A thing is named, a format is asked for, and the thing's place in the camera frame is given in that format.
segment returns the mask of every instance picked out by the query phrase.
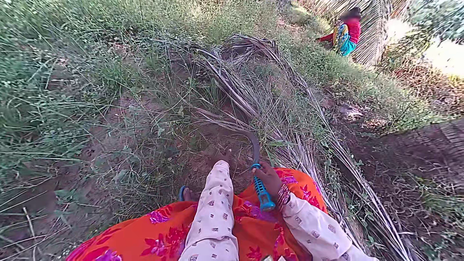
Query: blue sandal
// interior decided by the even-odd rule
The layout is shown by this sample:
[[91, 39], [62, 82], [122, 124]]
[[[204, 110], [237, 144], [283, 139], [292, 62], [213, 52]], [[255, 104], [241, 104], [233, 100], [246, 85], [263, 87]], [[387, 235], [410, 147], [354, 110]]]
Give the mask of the blue sandal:
[[179, 190], [179, 201], [185, 201], [184, 199], [184, 189], [186, 188], [187, 186], [186, 185], [183, 185], [182, 187], [180, 187], [180, 190]]

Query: palm frond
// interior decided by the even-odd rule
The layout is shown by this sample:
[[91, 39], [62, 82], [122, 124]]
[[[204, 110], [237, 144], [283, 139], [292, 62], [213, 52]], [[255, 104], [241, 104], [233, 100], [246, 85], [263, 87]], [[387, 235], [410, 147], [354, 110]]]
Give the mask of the palm frond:
[[392, 15], [391, 18], [405, 20], [407, 14], [407, 8], [411, 4], [412, 0], [393, 0], [392, 1]]
[[305, 2], [317, 15], [333, 15], [332, 21], [353, 7], [361, 8], [361, 36], [354, 59], [365, 66], [375, 65], [381, 58], [387, 44], [387, 22], [392, 13], [392, 0], [310, 0]]
[[[274, 97], [272, 92], [264, 93], [266, 91], [264, 89], [257, 90], [255, 86], [245, 84], [239, 74], [242, 67], [252, 62], [252, 58], [265, 59], [280, 68], [285, 76], [290, 79], [292, 88], [297, 89], [300, 91], [300, 95], [305, 96], [306, 105], [311, 107], [306, 111], [311, 111], [317, 118], [318, 128], [323, 129], [328, 137], [329, 148], [334, 152], [340, 164], [348, 170], [344, 175], [351, 177], [348, 179], [352, 180], [350, 181], [351, 191], [359, 198], [364, 198], [368, 211], [373, 213], [373, 219], [367, 220], [368, 229], [375, 236], [376, 241], [388, 249], [384, 253], [385, 256], [388, 256], [390, 260], [413, 260], [411, 253], [415, 253], [415, 250], [408, 244], [405, 246], [382, 202], [362, 176], [350, 153], [343, 148], [337, 136], [331, 130], [313, 91], [308, 87], [301, 75], [280, 55], [275, 41], [245, 35], [234, 35], [217, 52], [212, 52], [200, 45], [194, 45], [190, 50], [195, 53], [195, 59], [191, 60], [194, 66], [207, 70], [216, 85], [250, 120], [249, 124], [244, 123], [230, 114], [228, 119], [224, 119], [205, 109], [195, 108], [197, 123], [219, 124], [234, 131], [261, 130], [266, 134], [264, 137], [261, 136], [262, 144], [282, 140], [294, 144], [293, 146], [281, 146], [275, 149], [274, 155], [278, 163], [281, 166], [291, 167], [307, 173], [319, 184], [321, 195], [331, 214], [345, 227], [347, 234], [354, 241], [354, 244], [359, 247], [360, 244], [356, 241], [344, 213], [344, 206], [340, 205], [336, 197], [329, 194], [323, 172], [318, 169], [315, 159], [318, 141], [305, 128], [307, 126], [307, 122], [304, 122], [305, 117], [292, 118], [291, 113], [297, 111], [297, 107], [292, 107], [291, 104], [284, 100]], [[267, 110], [266, 114], [264, 114], [264, 107], [271, 108], [271, 110]]]

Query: orange floral fabric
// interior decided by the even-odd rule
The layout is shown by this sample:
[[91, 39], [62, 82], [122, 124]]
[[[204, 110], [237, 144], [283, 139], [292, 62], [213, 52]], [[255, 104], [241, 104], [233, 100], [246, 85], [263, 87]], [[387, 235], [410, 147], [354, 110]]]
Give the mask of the orange floral fabric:
[[[319, 188], [311, 177], [298, 170], [275, 169], [296, 197], [327, 212]], [[121, 222], [82, 243], [66, 261], [178, 260], [196, 213], [197, 202], [175, 202], [142, 217]], [[261, 212], [250, 185], [232, 206], [240, 260], [261, 261], [271, 255], [287, 261], [311, 260], [298, 244], [278, 211]]]

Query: blue sickle handle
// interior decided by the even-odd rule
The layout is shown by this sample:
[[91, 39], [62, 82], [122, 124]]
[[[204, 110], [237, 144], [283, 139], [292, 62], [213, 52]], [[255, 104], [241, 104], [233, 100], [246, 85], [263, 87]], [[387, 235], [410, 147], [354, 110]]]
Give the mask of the blue sickle handle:
[[[261, 165], [259, 163], [255, 163], [251, 166], [251, 169], [259, 169]], [[259, 199], [259, 209], [261, 211], [271, 211], [273, 210], [276, 205], [271, 200], [271, 196], [267, 192], [266, 188], [264, 187], [263, 182], [256, 176], [253, 177], [253, 183], [255, 184], [256, 194], [258, 194]]]

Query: red bangle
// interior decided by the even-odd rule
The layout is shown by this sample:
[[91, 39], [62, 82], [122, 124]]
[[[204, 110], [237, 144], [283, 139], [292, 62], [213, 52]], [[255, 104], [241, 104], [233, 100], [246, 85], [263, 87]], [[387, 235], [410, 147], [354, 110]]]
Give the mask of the red bangle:
[[278, 198], [277, 198], [277, 206], [279, 211], [282, 211], [285, 205], [290, 201], [290, 190], [287, 185], [282, 184], [280, 187]]

